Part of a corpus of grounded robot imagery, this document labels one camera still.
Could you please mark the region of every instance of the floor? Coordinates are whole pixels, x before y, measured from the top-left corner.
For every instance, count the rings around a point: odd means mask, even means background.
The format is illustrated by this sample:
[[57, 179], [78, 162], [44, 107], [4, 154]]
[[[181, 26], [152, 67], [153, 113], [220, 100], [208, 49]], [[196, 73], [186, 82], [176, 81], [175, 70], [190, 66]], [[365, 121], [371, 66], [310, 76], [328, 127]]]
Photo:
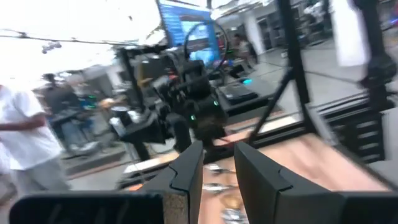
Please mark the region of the floor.
[[[389, 48], [389, 51], [398, 60], [398, 48]], [[359, 80], [363, 74], [363, 67], [339, 67], [332, 40], [304, 50], [302, 55], [305, 69], [308, 71], [308, 88], [310, 89], [315, 105], [337, 100], [361, 91], [352, 82], [347, 83], [339, 80]], [[280, 51], [269, 52], [261, 57], [261, 63], [251, 76], [261, 77], [276, 87], [284, 74], [283, 66], [285, 64], [286, 61], [280, 57]], [[391, 86], [398, 90], [397, 81], [391, 83]], [[296, 94], [292, 83], [289, 84], [279, 104], [287, 113], [298, 110]], [[398, 183], [398, 138], [394, 138], [394, 133], [398, 133], [398, 130], [393, 125], [396, 123], [398, 123], [398, 110], [386, 111], [385, 130], [389, 159], [388, 161], [373, 163], [370, 166]], [[97, 174], [74, 179], [70, 183], [74, 190], [111, 190], [114, 189], [115, 183], [120, 178], [125, 167], [116, 167]]]

